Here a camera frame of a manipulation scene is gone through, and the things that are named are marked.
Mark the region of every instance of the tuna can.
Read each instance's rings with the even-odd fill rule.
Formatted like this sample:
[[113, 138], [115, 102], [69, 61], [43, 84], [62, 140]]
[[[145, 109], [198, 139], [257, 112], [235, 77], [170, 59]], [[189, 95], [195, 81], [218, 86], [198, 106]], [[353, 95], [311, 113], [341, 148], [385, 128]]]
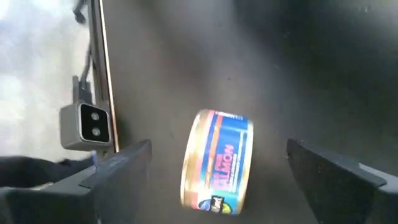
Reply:
[[253, 124], [247, 118], [199, 111], [185, 151], [181, 204], [238, 215], [248, 185], [252, 145]]

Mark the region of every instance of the black cable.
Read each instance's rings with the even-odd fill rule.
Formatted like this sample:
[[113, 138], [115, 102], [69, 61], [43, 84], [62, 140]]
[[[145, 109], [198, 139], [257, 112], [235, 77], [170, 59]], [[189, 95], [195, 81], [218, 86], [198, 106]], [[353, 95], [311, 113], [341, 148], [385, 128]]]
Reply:
[[88, 49], [86, 52], [85, 66], [84, 66], [83, 72], [81, 73], [81, 76], [80, 76], [81, 87], [83, 89], [86, 89], [88, 72], [90, 71], [90, 65], [91, 65], [91, 44], [88, 44]]

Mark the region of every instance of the camera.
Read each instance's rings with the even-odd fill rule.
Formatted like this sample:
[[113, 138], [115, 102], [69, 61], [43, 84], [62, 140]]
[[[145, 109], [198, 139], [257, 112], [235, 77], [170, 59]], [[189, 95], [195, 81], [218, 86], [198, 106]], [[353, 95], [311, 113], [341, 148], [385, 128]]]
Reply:
[[83, 101], [61, 108], [60, 139], [65, 149], [107, 149], [112, 141], [109, 113]]

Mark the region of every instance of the can lid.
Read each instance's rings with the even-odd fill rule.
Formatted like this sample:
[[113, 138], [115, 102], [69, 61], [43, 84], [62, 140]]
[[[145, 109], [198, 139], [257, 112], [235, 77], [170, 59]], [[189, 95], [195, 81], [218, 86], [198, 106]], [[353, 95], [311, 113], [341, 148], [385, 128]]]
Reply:
[[195, 144], [197, 141], [197, 126], [200, 121], [200, 112], [197, 114], [195, 119], [193, 120], [192, 128], [189, 134], [187, 149], [185, 151], [184, 162], [182, 166], [182, 174], [181, 174], [181, 185], [180, 185], [180, 199], [181, 204], [184, 205], [184, 196], [185, 196], [185, 180], [187, 179], [187, 167], [189, 162], [189, 157], [191, 153], [195, 150]]

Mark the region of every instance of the blue label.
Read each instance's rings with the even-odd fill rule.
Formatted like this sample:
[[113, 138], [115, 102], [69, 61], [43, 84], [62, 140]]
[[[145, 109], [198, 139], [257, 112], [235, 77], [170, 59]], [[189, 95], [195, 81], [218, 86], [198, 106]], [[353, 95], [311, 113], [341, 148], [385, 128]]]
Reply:
[[246, 118], [214, 115], [201, 167], [201, 180], [213, 190], [213, 196], [210, 205], [207, 200], [200, 202], [201, 209], [236, 212], [247, 137]]

